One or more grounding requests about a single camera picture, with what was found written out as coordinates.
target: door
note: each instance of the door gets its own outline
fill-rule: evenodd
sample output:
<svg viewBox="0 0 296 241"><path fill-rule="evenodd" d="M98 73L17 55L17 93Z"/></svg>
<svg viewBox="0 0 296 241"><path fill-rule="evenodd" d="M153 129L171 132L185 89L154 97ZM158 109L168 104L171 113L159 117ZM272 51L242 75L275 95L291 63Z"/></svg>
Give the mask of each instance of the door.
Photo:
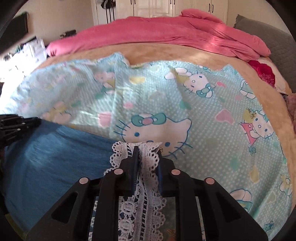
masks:
<svg viewBox="0 0 296 241"><path fill-rule="evenodd" d="M212 0L211 14L227 24L228 0Z"/></svg>
<svg viewBox="0 0 296 241"><path fill-rule="evenodd" d="M191 8L191 0L172 0L172 4L173 17L179 16L182 10Z"/></svg>
<svg viewBox="0 0 296 241"><path fill-rule="evenodd" d="M135 0L116 0L116 19L133 16L133 1Z"/></svg>
<svg viewBox="0 0 296 241"><path fill-rule="evenodd" d="M149 0L132 0L134 16L150 18L152 17L152 11L149 8Z"/></svg>
<svg viewBox="0 0 296 241"><path fill-rule="evenodd" d="M192 0L192 8L199 9L204 12L210 12L211 0Z"/></svg>
<svg viewBox="0 0 296 241"><path fill-rule="evenodd" d="M173 1L174 0L153 0L152 2L153 16L172 17Z"/></svg>

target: wall-mounted tv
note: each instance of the wall-mounted tv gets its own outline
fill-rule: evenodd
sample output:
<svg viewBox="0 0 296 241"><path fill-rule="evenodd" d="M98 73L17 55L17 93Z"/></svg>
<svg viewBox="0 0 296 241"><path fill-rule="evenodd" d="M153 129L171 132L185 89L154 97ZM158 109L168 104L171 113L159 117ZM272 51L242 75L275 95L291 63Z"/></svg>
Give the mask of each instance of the wall-mounted tv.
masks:
<svg viewBox="0 0 296 241"><path fill-rule="evenodd" d="M28 13L12 19L0 38L0 54L20 41L28 33Z"/></svg>

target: pink bedding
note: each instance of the pink bedding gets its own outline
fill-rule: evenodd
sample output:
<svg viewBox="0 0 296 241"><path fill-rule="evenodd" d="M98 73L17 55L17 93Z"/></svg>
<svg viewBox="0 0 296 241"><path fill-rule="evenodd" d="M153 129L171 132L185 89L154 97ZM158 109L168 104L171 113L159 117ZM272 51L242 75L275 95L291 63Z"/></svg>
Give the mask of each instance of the pink bedding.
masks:
<svg viewBox="0 0 296 241"><path fill-rule="evenodd" d="M174 18L128 17L97 25L76 36L49 44L47 53L59 56L121 43L157 42L184 45L244 61L269 56L270 50L257 36L228 27L215 16L186 9Z"/></svg>

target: white lace trim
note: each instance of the white lace trim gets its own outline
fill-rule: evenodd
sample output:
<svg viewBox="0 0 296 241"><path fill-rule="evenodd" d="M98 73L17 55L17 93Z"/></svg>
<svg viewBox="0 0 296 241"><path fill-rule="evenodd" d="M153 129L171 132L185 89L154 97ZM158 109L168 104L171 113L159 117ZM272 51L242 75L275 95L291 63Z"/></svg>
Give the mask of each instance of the white lace trim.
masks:
<svg viewBox="0 0 296 241"><path fill-rule="evenodd" d="M141 169L135 195L119 199L118 240L119 241L162 241L163 234L158 230L165 222L161 210L166 205L166 199L158 191L158 178L152 171L158 165L157 151L161 143L116 142L110 157L112 168L105 174L118 168L121 160L132 156L135 146L139 147Z"/></svg>

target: blue fabric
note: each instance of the blue fabric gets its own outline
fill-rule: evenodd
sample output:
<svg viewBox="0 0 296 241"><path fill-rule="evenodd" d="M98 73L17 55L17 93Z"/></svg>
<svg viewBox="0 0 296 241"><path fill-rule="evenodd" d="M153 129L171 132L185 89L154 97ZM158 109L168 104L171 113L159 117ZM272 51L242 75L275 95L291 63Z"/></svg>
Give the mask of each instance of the blue fabric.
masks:
<svg viewBox="0 0 296 241"><path fill-rule="evenodd" d="M111 167L115 141L56 123L42 124L6 149L3 194L17 225L30 230L80 177Z"/></svg>

